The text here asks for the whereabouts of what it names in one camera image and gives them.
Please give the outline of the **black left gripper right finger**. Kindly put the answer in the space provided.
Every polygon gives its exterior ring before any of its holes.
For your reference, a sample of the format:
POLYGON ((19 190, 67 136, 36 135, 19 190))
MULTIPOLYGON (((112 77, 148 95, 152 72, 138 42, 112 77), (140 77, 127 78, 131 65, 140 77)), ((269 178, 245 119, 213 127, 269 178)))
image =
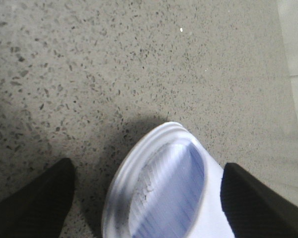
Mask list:
POLYGON ((227 163, 221 204, 237 238, 298 238, 298 207, 236 163, 227 163))

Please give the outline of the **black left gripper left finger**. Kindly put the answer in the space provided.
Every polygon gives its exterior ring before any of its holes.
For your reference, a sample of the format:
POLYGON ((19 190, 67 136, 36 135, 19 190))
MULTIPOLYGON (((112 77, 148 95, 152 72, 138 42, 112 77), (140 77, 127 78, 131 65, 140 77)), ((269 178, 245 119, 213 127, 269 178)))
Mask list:
POLYGON ((75 169, 63 158, 0 202, 0 238, 57 238, 72 206, 75 169))

